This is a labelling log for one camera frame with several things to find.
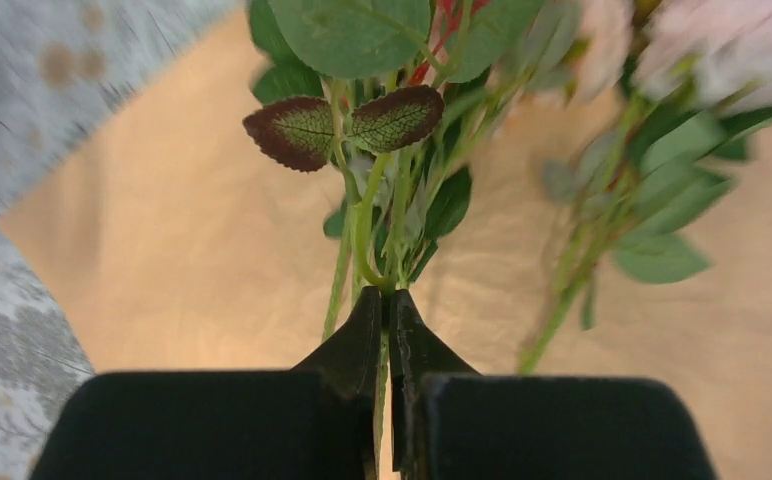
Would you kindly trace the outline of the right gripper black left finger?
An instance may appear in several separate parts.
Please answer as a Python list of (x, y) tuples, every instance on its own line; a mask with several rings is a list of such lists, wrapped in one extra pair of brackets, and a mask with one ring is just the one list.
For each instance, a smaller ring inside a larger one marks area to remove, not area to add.
[(382, 299), (286, 370), (97, 375), (69, 398), (35, 479), (374, 479)]

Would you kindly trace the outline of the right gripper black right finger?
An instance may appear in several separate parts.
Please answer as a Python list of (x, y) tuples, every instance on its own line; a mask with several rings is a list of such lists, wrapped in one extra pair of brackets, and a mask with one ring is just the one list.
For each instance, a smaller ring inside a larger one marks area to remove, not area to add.
[(389, 300), (393, 468), (405, 479), (713, 479), (679, 396), (643, 377), (483, 375)]

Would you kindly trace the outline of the green and orange wrapping paper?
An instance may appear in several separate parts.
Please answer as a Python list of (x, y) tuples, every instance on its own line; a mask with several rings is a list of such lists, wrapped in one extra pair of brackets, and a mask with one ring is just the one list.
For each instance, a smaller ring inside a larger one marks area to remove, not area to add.
[[(318, 344), (337, 256), (322, 223), (342, 182), (287, 170), (246, 135), (262, 63), (231, 15), (1, 219), (96, 370), (287, 367)], [(564, 216), (540, 164), (618, 110), (612, 92), (526, 100), (475, 151), (468, 213), (412, 287), (474, 368), (513, 372), (541, 318)], [(772, 479), (772, 127), (755, 145), (686, 230), (712, 268), (645, 286), (604, 263), (594, 328), (572, 310), (538, 367), (669, 384), (724, 479)]]

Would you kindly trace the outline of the pink fake flower stem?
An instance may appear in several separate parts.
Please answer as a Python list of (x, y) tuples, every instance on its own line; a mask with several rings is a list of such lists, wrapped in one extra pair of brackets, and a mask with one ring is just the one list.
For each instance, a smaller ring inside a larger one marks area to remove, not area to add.
[(519, 361), (530, 374), (575, 301), (582, 328), (594, 325), (604, 257), (651, 285), (709, 268), (681, 232), (734, 185), (705, 159), (746, 160), (749, 138), (772, 125), (772, 1), (550, 1), (514, 66), (533, 93), (586, 102), (617, 88), (623, 101), (576, 160), (542, 167), (571, 229)]
[(335, 167), (344, 199), (321, 345), (298, 364), (356, 407), (357, 477), (377, 475), (383, 406), (405, 479), (528, 479), (520, 421), (420, 318), (409, 288), (464, 218), (462, 158), (577, 43), (579, 1), (254, 1), (270, 68), (243, 126), (299, 173)]

